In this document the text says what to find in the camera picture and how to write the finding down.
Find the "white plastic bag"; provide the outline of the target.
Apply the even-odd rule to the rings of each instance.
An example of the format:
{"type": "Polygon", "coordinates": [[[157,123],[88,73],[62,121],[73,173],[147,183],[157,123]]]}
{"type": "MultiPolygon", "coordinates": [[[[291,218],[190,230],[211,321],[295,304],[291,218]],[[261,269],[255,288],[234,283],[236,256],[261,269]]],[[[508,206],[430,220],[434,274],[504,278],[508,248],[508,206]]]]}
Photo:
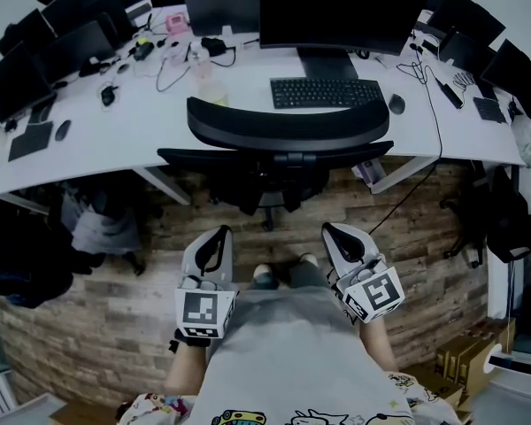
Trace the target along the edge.
{"type": "Polygon", "coordinates": [[[531,169],[531,119],[525,114],[517,115],[512,120],[511,128],[519,154],[531,169]]]}

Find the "small black keyboard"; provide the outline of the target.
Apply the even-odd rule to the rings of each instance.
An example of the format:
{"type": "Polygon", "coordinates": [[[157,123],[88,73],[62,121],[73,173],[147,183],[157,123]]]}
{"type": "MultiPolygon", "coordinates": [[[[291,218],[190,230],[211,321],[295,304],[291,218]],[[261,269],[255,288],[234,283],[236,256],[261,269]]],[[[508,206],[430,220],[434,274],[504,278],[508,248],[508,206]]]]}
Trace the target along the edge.
{"type": "Polygon", "coordinates": [[[496,100],[474,97],[473,103],[483,120],[505,123],[505,117],[496,100]]]}

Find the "black full-size keyboard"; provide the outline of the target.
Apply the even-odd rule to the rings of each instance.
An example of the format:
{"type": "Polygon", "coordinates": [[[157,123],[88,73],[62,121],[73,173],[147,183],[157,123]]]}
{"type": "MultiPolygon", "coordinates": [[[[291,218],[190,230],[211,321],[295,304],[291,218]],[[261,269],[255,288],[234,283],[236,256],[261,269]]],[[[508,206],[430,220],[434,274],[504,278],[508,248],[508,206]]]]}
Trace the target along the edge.
{"type": "Polygon", "coordinates": [[[377,81],[278,78],[270,80],[276,109],[349,108],[384,100],[377,81]]]}

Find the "white appliance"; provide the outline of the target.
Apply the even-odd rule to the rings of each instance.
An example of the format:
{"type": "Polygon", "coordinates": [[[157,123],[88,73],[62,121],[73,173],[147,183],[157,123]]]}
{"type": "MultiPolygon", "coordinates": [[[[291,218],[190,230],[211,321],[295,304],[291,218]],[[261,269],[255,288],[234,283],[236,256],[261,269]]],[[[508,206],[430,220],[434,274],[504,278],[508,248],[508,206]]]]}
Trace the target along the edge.
{"type": "MultiPolygon", "coordinates": [[[[519,362],[531,365],[531,353],[514,351],[512,357],[519,362]]],[[[490,385],[531,403],[531,375],[498,369],[490,385]]]]}

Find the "person's left forearm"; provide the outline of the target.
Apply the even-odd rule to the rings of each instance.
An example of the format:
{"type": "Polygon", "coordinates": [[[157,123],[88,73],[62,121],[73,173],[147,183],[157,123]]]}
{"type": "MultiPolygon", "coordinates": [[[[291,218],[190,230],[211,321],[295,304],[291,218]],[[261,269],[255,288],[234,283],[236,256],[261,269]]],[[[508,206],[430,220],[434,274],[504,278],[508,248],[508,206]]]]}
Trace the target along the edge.
{"type": "Polygon", "coordinates": [[[179,343],[164,384],[169,396],[197,396],[207,368],[207,349],[179,343]]]}

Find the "black monitor with logo back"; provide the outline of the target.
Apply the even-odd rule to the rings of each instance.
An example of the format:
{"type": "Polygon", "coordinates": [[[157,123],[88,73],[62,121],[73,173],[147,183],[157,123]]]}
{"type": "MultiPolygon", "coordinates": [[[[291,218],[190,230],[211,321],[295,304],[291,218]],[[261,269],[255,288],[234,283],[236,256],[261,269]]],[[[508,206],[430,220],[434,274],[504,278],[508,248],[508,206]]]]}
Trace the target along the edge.
{"type": "Polygon", "coordinates": [[[124,42],[131,38],[132,23],[122,0],[53,0],[42,15],[57,35],[65,35],[90,21],[107,17],[124,42]]]}

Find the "black computer monitor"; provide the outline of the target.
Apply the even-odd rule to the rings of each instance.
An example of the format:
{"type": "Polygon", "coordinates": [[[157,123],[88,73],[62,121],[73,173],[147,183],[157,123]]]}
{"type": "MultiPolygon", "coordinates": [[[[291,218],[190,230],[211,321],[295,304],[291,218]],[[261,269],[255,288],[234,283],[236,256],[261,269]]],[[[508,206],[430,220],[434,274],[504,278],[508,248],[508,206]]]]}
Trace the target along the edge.
{"type": "Polygon", "coordinates": [[[18,44],[23,43],[32,54],[49,46],[56,36],[38,10],[33,10],[17,24],[10,24],[0,39],[0,53],[5,56],[18,44]]]}
{"type": "Polygon", "coordinates": [[[0,60],[0,122],[55,96],[26,45],[21,42],[0,60]]]}
{"type": "Polygon", "coordinates": [[[508,39],[481,73],[481,79],[519,100],[531,99],[531,59],[508,39]]]}
{"type": "Polygon", "coordinates": [[[472,0],[442,0],[427,24],[444,33],[455,28],[484,45],[490,45],[505,30],[503,23],[472,0]]]}
{"type": "Polygon", "coordinates": [[[38,70],[48,83],[77,73],[95,58],[103,61],[116,54],[97,21],[91,21],[55,39],[33,55],[38,70]]]}

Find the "black mesh office chair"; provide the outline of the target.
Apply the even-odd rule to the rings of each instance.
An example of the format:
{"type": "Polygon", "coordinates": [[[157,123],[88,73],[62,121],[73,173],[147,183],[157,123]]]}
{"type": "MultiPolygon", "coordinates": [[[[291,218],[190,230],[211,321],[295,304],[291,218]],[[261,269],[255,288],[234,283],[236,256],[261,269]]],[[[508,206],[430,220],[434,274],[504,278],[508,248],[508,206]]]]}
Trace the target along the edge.
{"type": "Polygon", "coordinates": [[[206,149],[160,148],[159,157],[204,175],[213,203],[247,215],[264,210],[267,231],[273,229],[274,208],[294,212],[322,192],[332,170],[378,158],[394,146],[383,138],[389,109],[379,99],[338,112],[288,114],[190,97],[187,122],[206,149]]]}

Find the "person's grey cartoon print shirt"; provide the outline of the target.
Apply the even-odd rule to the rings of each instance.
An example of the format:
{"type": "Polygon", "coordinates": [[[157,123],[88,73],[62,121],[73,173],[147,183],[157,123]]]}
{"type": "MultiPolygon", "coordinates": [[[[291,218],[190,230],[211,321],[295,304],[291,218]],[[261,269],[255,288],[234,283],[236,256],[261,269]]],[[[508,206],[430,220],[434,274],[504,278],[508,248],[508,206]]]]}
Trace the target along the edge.
{"type": "Polygon", "coordinates": [[[243,292],[206,359],[197,396],[144,393],[117,425],[461,425],[414,377],[375,363],[325,288],[243,292]]]}

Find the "purple and white box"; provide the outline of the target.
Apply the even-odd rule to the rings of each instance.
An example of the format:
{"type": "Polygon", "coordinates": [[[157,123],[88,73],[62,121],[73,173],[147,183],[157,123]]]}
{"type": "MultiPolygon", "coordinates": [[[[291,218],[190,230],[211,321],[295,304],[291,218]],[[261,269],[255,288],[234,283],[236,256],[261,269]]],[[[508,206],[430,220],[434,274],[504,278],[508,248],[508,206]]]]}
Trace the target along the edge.
{"type": "Polygon", "coordinates": [[[378,158],[364,161],[351,168],[352,173],[369,188],[383,180],[387,174],[378,158]]]}

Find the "grey-backed monitor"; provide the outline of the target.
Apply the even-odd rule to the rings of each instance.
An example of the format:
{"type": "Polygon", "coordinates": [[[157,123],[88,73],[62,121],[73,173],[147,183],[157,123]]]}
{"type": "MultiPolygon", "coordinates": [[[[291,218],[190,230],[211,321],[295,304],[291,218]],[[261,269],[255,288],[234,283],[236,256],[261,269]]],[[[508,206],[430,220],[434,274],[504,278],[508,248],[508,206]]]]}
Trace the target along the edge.
{"type": "Polygon", "coordinates": [[[184,0],[196,36],[220,35],[229,26],[234,34],[259,31],[260,0],[184,0]]]}

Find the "clear bottle with yellow drink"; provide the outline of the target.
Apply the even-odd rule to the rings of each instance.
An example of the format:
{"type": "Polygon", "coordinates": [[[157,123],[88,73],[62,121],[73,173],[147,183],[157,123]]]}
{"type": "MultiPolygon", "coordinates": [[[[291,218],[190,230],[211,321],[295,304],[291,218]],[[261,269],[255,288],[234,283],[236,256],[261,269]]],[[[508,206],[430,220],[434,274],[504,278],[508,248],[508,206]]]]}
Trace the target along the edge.
{"type": "Polygon", "coordinates": [[[196,78],[198,97],[212,104],[227,106],[227,88],[213,76],[210,53],[200,42],[190,44],[188,62],[196,78]]]}

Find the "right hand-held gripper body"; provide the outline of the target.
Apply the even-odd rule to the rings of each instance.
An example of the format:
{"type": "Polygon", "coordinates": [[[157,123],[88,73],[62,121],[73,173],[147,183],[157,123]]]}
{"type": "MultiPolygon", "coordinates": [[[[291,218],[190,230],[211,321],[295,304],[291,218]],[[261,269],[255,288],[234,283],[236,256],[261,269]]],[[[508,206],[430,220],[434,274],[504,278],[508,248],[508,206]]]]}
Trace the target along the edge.
{"type": "Polygon", "coordinates": [[[382,256],[346,274],[335,286],[343,304],[365,324],[393,312],[404,301],[396,269],[382,256]]]}

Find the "brown cardboard box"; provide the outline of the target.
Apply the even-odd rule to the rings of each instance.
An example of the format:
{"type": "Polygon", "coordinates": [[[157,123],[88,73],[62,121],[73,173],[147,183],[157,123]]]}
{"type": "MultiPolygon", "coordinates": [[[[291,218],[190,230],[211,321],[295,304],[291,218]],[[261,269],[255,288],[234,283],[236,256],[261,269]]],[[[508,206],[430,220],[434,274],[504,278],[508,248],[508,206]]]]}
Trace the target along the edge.
{"type": "Polygon", "coordinates": [[[472,397],[486,388],[494,370],[484,371],[486,359],[498,347],[510,353],[515,336],[515,319],[486,318],[462,331],[435,352],[435,372],[472,397]]]}

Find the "long white office desk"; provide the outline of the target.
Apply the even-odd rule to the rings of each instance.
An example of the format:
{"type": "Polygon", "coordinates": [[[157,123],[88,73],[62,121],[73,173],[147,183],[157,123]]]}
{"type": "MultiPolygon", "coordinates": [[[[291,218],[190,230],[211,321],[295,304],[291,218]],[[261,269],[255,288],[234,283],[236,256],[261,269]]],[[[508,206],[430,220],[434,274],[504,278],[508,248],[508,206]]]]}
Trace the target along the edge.
{"type": "MultiPolygon", "coordinates": [[[[391,116],[387,138],[394,144],[391,154],[405,156],[408,162],[388,174],[377,190],[397,184],[438,158],[520,165],[510,125],[483,120],[477,112],[473,104],[477,89],[468,89],[463,108],[456,109],[435,81],[451,83],[456,69],[424,55],[428,81],[421,84],[400,70],[400,65],[415,58],[412,50],[404,49],[398,57],[352,61],[359,77],[380,84],[385,98],[398,94],[406,103],[403,114],[391,116]]],[[[0,130],[0,198],[45,183],[131,170],[188,204],[189,196],[161,173],[158,149],[203,148],[187,122],[187,100],[197,93],[196,79],[185,66],[167,65],[157,54],[125,73],[112,71],[70,83],[58,92],[50,111],[55,125],[72,122],[63,141],[50,141],[46,149],[9,162],[14,134],[0,130]],[[108,85],[117,87],[116,99],[104,107],[101,90],[108,85]]]]}

